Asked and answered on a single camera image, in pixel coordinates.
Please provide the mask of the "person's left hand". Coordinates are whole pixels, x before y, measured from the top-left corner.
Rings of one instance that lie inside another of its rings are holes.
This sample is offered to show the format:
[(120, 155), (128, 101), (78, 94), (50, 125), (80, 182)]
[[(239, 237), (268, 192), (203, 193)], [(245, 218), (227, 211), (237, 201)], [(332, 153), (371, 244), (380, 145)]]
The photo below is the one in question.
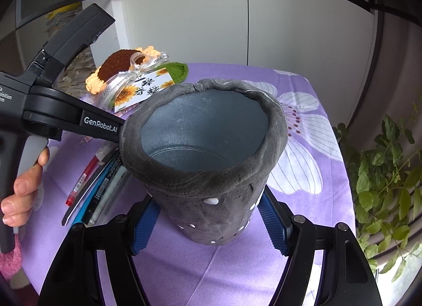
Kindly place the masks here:
[(44, 166), (49, 161), (49, 149), (44, 148), (36, 163), (14, 182), (14, 194), (1, 202), (2, 221), (9, 227), (25, 225), (30, 218)]

